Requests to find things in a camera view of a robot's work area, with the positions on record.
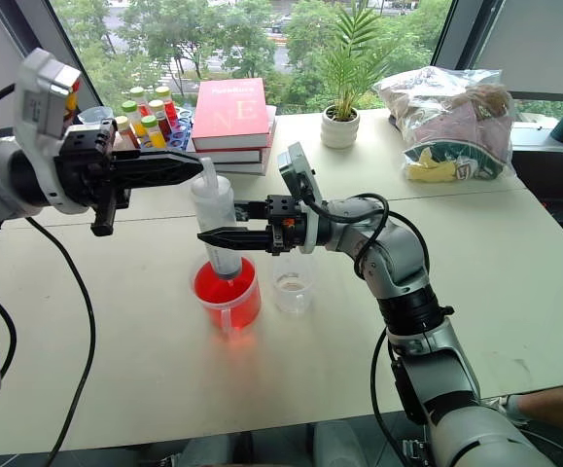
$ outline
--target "empty plastic cup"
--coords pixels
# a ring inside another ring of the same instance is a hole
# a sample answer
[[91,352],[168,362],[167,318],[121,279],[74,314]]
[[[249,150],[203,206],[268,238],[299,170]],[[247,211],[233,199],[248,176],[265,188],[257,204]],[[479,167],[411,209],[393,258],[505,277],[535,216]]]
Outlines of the empty plastic cup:
[[274,302],[283,310],[303,313],[313,302],[314,261],[310,255],[293,251],[272,260]]
[[197,263],[191,285],[212,324],[227,334],[244,329],[260,312],[260,286],[250,258],[242,257],[240,275],[224,280],[216,275],[206,257]]
[[99,124],[104,119],[114,119],[115,114],[110,107],[91,107],[78,114],[83,124]]

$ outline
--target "window sill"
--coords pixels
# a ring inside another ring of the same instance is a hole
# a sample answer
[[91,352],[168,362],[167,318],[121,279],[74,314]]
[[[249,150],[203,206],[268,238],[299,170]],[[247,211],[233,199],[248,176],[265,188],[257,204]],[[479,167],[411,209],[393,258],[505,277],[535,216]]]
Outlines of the window sill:
[[553,126],[515,122],[510,138],[514,151],[546,151],[563,153],[563,143],[549,136]]

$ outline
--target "test tube cap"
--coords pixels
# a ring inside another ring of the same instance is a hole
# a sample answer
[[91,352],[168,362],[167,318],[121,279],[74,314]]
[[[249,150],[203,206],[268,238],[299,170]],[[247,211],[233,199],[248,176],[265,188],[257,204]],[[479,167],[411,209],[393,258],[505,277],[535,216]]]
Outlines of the test tube cap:
[[138,107],[136,107],[136,102],[133,100],[127,100],[122,104],[122,109],[124,112],[136,112]]
[[136,86],[129,90],[129,93],[133,97],[142,97],[143,95],[145,95],[145,90],[140,86]]
[[158,119],[153,115],[146,115],[141,119],[141,124],[143,124],[145,128],[151,128],[158,124]]
[[124,131],[129,128],[129,119],[125,115],[115,117],[115,122],[117,123],[117,129],[119,131]]
[[158,110],[164,110],[164,102],[162,102],[160,99],[150,100],[149,107],[155,112]]
[[156,94],[160,97],[170,96],[171,89],[168,86],[158,86],[156,88]]

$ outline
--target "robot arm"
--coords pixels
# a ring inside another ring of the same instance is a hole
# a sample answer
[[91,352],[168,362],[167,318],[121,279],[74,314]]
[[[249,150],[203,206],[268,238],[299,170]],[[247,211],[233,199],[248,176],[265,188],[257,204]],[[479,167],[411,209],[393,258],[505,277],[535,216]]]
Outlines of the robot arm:
[[[236,204],[241,220],[267,219],[265,231],[220,228],[200,233],[199,238],[214,246],[263,249],[273,255],[296,246],[309,252],[322,245],[357,261],[384,206],[367,198],[349,198],[327,202],[319,216],[309,204],[324,203],[299,144],[279,156],[279,166],[290,197]],[[366,216],[351,224],[334,220]],[[505,417],[479,404],[479,385],[447,317],[453,309],[439,305],[417,235],[388,219],[358,261],[397,356],[392,370],[405,412],[412,421],[428,426],[435,465],[553,465]]]
[[15,87],[15,138],[0,138],[0,222],[53,206],[66,214],[92,208],[96,235],[113,232],[116,209],[132,188],[175,185],[202,170],[181,151],[113,152],[117,128],[106,120],[72,125],[80,71],[35,50]]

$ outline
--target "potted plant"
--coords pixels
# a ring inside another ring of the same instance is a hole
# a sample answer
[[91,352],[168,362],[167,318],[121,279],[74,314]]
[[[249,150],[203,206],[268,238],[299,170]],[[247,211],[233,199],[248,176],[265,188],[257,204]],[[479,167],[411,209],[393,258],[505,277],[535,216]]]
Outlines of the potted plant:
[[352,0],[350,13],[339,7],[333,42],[325,51],[322,72],[334,95],[322,113],[320,137],[325,146],[346,148],[357,139],[355,103],[381,77],[384,56],[377,47],[379,16],[368,0]]

